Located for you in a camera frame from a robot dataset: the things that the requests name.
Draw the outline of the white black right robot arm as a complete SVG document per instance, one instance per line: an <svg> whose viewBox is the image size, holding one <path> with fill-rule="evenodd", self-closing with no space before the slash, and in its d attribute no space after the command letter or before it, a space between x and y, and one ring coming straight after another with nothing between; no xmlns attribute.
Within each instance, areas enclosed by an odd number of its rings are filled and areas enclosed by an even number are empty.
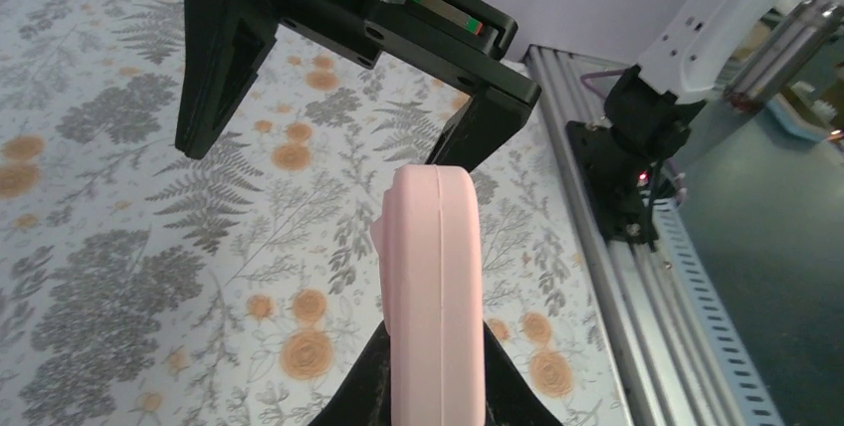
<svg viewBox="0 0 844 426"><path fill-rule="evenodd" d="M672 156L746 30L775 0L687 0L625 70L606 113L623 146ZM473 170L513 137L540 86L503 64L517 22L482 0L184 0L175 147L205 157L286 26L359 66L389 54L467 94L429 162Z"/></svg>

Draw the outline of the pink phone case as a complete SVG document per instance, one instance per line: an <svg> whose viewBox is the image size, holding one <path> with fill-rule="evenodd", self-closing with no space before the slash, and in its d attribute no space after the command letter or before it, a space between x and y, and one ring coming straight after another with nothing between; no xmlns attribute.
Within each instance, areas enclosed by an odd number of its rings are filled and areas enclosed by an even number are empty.
<svg viewBox="0 0 844 426"><path fill-rule="evenodd" d="M370 233L390 339L392 424L484 424L480 214L469 173L398 168Z"/></svg>

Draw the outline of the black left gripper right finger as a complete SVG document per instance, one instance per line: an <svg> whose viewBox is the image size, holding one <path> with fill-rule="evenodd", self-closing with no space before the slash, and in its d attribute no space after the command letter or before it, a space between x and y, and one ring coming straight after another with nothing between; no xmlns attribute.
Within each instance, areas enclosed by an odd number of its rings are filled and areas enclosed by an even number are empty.
<svg viewBox="0 0 844 426"><path fill-rule="evenodd" d="M484 363L486 425L562 425L535 396L486 322Z"/></svg>

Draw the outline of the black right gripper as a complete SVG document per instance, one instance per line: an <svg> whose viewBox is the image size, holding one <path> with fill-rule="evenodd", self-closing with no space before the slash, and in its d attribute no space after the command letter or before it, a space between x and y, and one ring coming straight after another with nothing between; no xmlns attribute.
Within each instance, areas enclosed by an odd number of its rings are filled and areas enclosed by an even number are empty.
<svg viewBox="0 0 844 426"><path fill-rule="evenodd" d="M426 164L468 172L528 121L539 85L502 62L515 19L482 0L274 0L282 24L373 68L382 54L470 95ZM185 71L175 146L202 159L276 43L270 0L184 0Z"/></svg>

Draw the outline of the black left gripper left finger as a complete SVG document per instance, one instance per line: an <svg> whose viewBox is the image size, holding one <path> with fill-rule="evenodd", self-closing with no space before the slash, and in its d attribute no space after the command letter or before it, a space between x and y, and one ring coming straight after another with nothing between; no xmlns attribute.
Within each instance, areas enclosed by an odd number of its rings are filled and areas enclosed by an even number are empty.
<svg viewBox="0 0 844 426"><path fill-rule="evenodd" d="M382 321L311 426L389 426L390 338Z"/></svg>

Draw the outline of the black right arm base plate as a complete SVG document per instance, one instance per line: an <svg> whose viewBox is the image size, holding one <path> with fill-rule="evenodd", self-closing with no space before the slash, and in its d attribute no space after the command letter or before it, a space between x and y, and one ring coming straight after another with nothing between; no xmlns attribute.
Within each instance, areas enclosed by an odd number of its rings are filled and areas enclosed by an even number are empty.
<svg viewBox="0 0 844 426"><path fill-rule="evenodd" d="M640 192L640 176L650 173L651 161L614 127L569 121L565 133L602 238L653 248L653 210Z"/></svg>

